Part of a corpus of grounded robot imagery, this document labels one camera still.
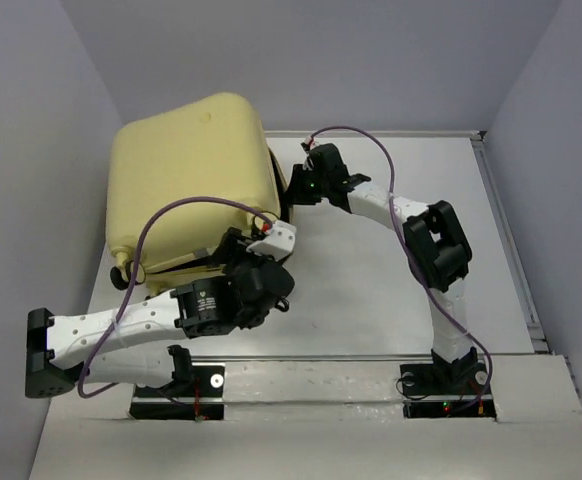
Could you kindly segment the yellow hard-shell suitcase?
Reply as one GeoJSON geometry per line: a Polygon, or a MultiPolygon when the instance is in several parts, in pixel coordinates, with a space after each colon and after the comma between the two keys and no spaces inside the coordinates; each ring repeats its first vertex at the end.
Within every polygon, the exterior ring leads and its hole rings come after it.
{"type": "Polygon", "coordinates": [[[210,260],[225,232],[246,235],[261,222],[233,204],[288,222],[286,187],[260,115],[238,94],[216,93],[125,125],[111,147],[107,190],[112,284],[127,288],[136,252],[137,281],[153,295],[218,274],[222,267],[210,260]]]}

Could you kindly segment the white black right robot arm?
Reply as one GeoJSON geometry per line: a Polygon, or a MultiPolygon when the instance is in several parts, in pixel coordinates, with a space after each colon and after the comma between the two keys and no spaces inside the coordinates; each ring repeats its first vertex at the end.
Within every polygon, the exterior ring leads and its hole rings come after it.
{"type": "Polygon", "coordinates": [[[316,205],[323,200],[396,233],[409,269],[424,288],[431,312],[432,360],[409,376],[413,387],[453,392],[478,368],[467,328],[464,280],[473,254],[452,205],[417,202],[395,195],[364,174],[352,174],[339,149],[314,140],[302,144],[306,160],[293,166],[285,200],[316,205]]]}

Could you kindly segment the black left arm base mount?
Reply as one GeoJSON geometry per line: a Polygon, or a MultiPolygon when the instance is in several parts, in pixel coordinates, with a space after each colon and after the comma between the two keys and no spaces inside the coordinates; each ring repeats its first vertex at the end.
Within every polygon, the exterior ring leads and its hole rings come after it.
{"type": "Polygon", "coordinates": [[[129,416],[135,420],[223,420],[225,367],[219,362],[194,362],[193,381],[188,385],[168,390],[135,386],[129,416]]]}

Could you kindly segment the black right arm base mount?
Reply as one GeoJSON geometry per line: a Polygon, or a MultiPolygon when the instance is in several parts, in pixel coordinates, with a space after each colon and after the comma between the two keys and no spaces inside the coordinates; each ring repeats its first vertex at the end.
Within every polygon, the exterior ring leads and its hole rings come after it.
{"type": "Polygon", "coordinates": [[[497,417],[491,388],[483,392],[487,380],[483,363],[456,383],[444,383],[433,373],[432,363],[400,366],[396,390],[403,398],[403,414],[407,419],[497,417]]]}

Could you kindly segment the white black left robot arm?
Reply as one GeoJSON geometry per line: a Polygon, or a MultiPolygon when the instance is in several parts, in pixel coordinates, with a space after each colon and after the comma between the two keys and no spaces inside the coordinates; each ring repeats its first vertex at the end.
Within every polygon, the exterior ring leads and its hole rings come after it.
{"type": "Polygon", "coordinates": [[[295,281],[284,268],[294,226],[277,221],[251,243],[230,237],[235,254],[220,276],[195,280],[140,303],[76,316],[29,312],[25,395],[52,398],[84,383],[138,383],[172,395],[192,383],[191,357],[176,342],[253,329],[285,312],[295,281]]]}

